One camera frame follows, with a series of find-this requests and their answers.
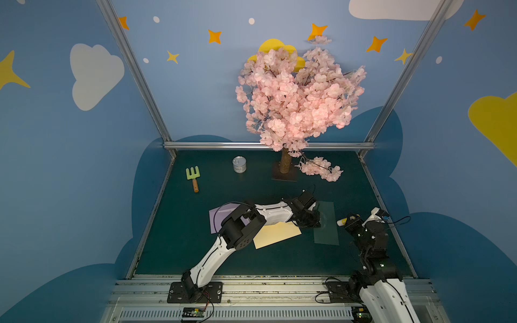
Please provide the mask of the dark green envelope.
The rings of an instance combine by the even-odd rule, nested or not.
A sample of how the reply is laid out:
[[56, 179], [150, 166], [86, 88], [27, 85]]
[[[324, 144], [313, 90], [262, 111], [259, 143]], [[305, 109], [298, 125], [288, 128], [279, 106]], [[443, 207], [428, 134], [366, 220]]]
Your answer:
[[314, 229], [315, 244], [339, 246], [334, 203], [320, 201], [317, 204], [317, 211], [320, 214], [320, 227]]

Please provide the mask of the cream yellow envelope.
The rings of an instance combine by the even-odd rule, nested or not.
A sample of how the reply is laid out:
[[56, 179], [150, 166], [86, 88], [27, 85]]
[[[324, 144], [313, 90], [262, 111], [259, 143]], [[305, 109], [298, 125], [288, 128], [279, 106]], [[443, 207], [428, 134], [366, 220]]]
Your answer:
[[264, 226], [253, 238], [254, 247], [256, 249], [264, 248], [300, 234], [300, 228], [292, 222], [276, 223], [275, 225]]

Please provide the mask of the purple envelope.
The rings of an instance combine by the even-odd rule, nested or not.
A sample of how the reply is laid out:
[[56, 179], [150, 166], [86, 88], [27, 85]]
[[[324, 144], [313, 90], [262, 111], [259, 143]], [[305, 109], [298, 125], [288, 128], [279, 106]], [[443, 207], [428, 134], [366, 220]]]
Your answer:
[[218, 233], [218, 231], [222, 228], [222, 222], [233, 212], [235, 209], [237, 209], [239, 206], [241, 206], [242, 203], [227, 203], [225, 205], [222, 205], [221, 207], [212, 209], [209, 211], [209, 226], [210, 226], [210, 233], [215, 234]]

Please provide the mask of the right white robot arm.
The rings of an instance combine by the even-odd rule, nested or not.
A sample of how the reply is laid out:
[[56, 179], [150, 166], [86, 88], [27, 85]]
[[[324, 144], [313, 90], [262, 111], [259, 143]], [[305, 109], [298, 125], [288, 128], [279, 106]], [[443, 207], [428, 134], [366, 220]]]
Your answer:
[[373, 322], [419, 322], [402, 275], [387, 254], [389, 235], [383, 211], [375, 208], [367, 219], [349, 214], [337, 221], [354, 239], [362, 270], [347, 283], [347, 292], [358, 298]]

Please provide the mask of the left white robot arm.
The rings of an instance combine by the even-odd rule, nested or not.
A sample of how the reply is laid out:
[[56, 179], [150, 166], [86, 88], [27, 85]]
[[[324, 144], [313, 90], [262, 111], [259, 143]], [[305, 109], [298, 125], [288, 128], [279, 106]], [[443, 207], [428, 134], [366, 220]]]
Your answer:
[[231, 254], [248, 246], [263, 227], [279, 223], [292, 223], [302, 228], [319, 227], [320, 214], [313, 194], [303, 191], [296, 198], [270, 205], [239, 203], [223, 218], [221, 229], [206, 255], [183, 273], [181, 283], [185, 298], [191, 302], [200, 300], [215, 272]]

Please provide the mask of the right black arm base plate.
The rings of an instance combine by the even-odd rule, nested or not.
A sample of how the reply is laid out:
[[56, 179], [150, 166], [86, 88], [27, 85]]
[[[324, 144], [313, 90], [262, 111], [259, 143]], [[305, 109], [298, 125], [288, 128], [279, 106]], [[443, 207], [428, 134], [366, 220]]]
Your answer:
[[363, 281], [337, 281], [330, 280], [324, 283], [329, 292], [331, 303], [357, 303], [365, 304], [365, 301], [359, 296], [362, 289], [372, 287]]

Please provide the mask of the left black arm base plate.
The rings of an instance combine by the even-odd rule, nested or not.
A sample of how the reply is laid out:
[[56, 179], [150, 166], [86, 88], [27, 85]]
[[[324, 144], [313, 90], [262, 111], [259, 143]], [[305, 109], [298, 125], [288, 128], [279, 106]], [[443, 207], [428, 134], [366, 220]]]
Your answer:
[[190, 295], [181, 282], [173, 282], [167, 295], [168, 304], [200, 304], [210, 300], [213, 304], [222, 302], [223, 283], [211, 282]]

